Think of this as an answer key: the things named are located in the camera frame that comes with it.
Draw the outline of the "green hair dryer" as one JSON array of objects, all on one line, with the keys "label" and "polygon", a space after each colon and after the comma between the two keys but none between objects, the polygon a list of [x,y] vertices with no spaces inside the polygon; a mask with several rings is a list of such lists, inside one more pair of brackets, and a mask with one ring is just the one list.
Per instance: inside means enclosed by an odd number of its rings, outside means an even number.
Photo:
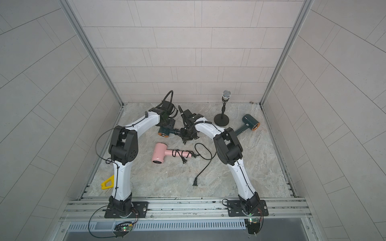
[{"label": "green hair dryer", "polygon": [[181,136],[181,132],[179,129],[160,127],[158,130],[158,135],[160,135],[161,137],[168,138],[171,134],[179,136],[179,137]]},{"label": "green hair dryer", "polygon": [[235,131],[237,136],[243,133],[244,131],[246,131],[247,129],[256,131],[260,126],[260,122],[250,114],[245,114],[242,118],[242,121],[243,121],[243,126],[241,126],[239,129]]}]

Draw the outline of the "pink hair dryer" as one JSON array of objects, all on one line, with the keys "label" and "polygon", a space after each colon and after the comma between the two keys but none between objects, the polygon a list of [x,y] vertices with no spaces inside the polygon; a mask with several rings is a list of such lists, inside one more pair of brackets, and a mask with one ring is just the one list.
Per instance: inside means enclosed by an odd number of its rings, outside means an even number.
[{"label": "pink hair dryer", "polygon": [[180,157],[183,163],[187,162],[187,158],[193,157],[192,152],[180,151],[177,149],[168,149],[168,146],[164,143],[157,143],[154,148],[154,152],[151,161],[155,164],[163,164],[166,156]]}]

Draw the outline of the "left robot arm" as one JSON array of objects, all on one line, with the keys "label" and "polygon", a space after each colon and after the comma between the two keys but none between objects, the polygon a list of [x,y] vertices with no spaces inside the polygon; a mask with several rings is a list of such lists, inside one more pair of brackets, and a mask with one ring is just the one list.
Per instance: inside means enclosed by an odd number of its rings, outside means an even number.
[{"label": "left robot arm", "polygon": [[133,161],[139,153],[138,139],[153,126],[167,126],[174,110],[175,106],[171,101],[163,100],[133,123],[114,128],[109,154],[115,164],[115,181],[105,218],[127,218],[134,212],[130,178]]}]

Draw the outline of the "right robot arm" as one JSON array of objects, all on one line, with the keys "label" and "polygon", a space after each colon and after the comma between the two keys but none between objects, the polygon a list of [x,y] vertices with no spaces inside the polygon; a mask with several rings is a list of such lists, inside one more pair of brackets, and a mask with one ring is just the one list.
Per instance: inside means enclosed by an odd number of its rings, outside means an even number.
[{"label": "right robot arm", "polygon": [[222,163],[228,166],[238,188],[240,206],[244,214],[252,216],[262,214],[260,197],[251,184],[246,173],[243,161],[243,148],[238,135],[245,130],[257,130],[260,122],[250,114],[242,118],[244,125],[237,130],[222,128],[208,121],[201,114],[191,113],[190,110],[181,111],[181,117],[186,131],[201,132],[214,141],[217,156]]}]

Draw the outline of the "microphone on black stand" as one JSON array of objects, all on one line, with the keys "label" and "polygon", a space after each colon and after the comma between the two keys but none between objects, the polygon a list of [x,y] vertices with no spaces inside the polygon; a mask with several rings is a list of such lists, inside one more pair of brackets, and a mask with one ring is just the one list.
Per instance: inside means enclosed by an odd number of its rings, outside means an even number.
[{"label": "microphone on black stand", "polygon": [[231,91],[229,91],[229,90],[223,91],[223,94],[222,94],[222,103],[223,103],[222,111],[220,114],[217,114],[214,117],[215,124],[220,126],[220,127],[224,127],[224,126],[228,125],[228,123],[229,123],[229,117],[225,114],[225,110],[226,110],[226,103],[228,102],[230,96],[231,96]]}]

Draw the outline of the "yellow triangular plastic piece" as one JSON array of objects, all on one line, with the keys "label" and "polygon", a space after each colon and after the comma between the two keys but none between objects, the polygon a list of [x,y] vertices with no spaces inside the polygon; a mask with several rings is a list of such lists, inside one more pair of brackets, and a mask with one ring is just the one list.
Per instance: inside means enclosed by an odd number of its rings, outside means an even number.
[{"label": "yellow triangular plastic piece", "polygon": [[114,183],[115,183],[115,176],[112,175],[111,177],[109,177],[108,179],[106,179],[101,183],[101,190],[112,189],[114,187]]}]

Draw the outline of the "right circuit board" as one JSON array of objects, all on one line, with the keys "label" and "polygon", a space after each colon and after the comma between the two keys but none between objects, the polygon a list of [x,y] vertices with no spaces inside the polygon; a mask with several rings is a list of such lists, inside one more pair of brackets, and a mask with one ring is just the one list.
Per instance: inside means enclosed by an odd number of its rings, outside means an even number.
[{"label": "right circuit board", "polygon": [[261,230],[262,221],[259,219],[245,219],[244,223],[249,235],[257,235]]}]

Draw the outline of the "circuit board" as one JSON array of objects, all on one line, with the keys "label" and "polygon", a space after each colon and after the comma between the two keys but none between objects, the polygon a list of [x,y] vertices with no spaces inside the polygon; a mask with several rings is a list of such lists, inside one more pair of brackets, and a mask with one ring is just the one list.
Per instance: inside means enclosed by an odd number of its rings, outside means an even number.
[{"label": "circuit board", "polygon": [[123,222],[114,227],[114,232],[130,232],[134,228],[133,222]]},{"label": "circuit board", "polygon": [[262,221],[259,219],[245,219],[244,223],[249,235],[257,235],[261,230]]}]

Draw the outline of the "left circuit board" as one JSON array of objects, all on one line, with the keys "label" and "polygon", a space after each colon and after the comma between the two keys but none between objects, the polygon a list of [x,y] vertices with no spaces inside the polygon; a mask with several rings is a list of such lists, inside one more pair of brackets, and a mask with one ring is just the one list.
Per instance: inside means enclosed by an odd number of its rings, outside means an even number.
[{"label": "left circuit board", "polygon": [[130,232],[134,228],[133,222],[123,222],[114,227],[114,232]]}]

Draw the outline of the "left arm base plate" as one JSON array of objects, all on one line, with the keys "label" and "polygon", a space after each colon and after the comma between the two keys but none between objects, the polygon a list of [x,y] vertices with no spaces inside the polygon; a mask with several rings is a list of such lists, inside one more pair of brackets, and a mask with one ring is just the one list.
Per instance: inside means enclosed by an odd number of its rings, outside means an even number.
[{"label": "left arm base plate", "polygon": [[127,218],[145,218],[148,210],[149,202],[135,201],[130,204],[112,205],[108,204],[107,208],[103,208],[106,219],[127,219]]}]

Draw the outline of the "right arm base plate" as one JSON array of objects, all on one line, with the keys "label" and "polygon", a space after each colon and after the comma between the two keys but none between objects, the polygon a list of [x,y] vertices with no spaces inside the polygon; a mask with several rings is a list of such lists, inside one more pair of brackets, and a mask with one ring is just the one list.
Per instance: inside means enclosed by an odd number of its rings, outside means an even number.
[{"label": "right arm base plate", "polygon": [[266,217],[269,216],[265,200],[261,199],[258,203],[249,205],[240,200],[225,200],[223,205],[227,207],[228,215],[230,217]]}]

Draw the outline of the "aluminium rail frame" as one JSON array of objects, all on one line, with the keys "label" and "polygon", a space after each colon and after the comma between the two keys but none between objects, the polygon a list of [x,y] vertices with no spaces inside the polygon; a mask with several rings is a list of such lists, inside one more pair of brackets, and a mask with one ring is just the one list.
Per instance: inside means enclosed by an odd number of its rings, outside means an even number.
[{"label": "aluminium rail frame", "polygon": [[[135,198],[140,221],[246,219],[248,216],[223,198]],[[61,222],[106,221],[108,200],[86,198],[70,201],[59,217]],[[263,198],[260,211],[267,218],[310,218],[312,211],[304,198]]]}]

